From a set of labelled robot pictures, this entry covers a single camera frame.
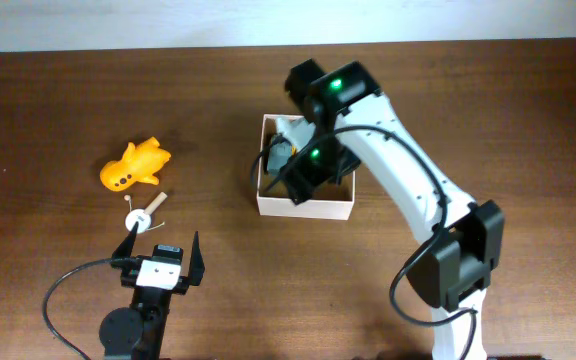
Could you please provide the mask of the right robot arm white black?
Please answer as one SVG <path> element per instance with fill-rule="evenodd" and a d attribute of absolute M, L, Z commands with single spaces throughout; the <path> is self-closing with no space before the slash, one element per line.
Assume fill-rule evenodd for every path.
<path fill-rule="evenodd" d="M 483 359 L 481 313 L 499 264 L 505 218 L 478 203 L 417 144 L 359 62 L 294 66 L 284 89 L 294 115 L 268 114 L 251 175 L 263 216 L 345 220 L 352 203 L 319 200 L 327 184 L 367 168 L 404 216 L 417 250 L 396 274 L 430 308 L 435 359 Z"/>

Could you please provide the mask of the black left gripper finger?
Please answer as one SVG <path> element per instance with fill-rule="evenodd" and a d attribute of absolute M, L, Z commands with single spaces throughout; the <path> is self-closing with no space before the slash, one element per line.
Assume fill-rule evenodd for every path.
<path fill-rule="evenodd" d="M 138 224 L 135 223 L 127 237 L 114 250 L 111 256 L 112 266 L 129 266 L 135 262 L 135 259 L 132 257 L 132 250 L 137 238 L 137 230 Z"/>
<path fill-rule="evenodd" d="M 205 273 L 205 264 L 200 249 L 199 232 L 196 231 L 193 237 L 191 258 L 188 269 L 188 284 L 199 286 Z"/>

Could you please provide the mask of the grey yellow toy car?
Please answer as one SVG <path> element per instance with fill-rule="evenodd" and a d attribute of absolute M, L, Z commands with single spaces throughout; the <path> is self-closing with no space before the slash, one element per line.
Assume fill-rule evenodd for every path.
<path fill-rule="evenodd" d="M 268 151 L 265 171 L 273 176 L 279 174 L 294 153 L 294 146 L 279 134 L 271 137 L 271 148 Z"/>

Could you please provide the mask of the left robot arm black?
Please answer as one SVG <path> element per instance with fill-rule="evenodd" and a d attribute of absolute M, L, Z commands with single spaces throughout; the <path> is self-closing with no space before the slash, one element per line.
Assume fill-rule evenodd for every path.
<path fill-rule="evenodd" d="M 102 320 L 99 340 L 105 359 L 158 359 L 171 298 L 188 288 L 181 274 L 183 250 L 157 245 L 150 256 L 134 257 L 137 233 L 134 225 L 111 257 L 111 267 L 120 271 L 120 283 L 132 290 L 132 300 Z"/>

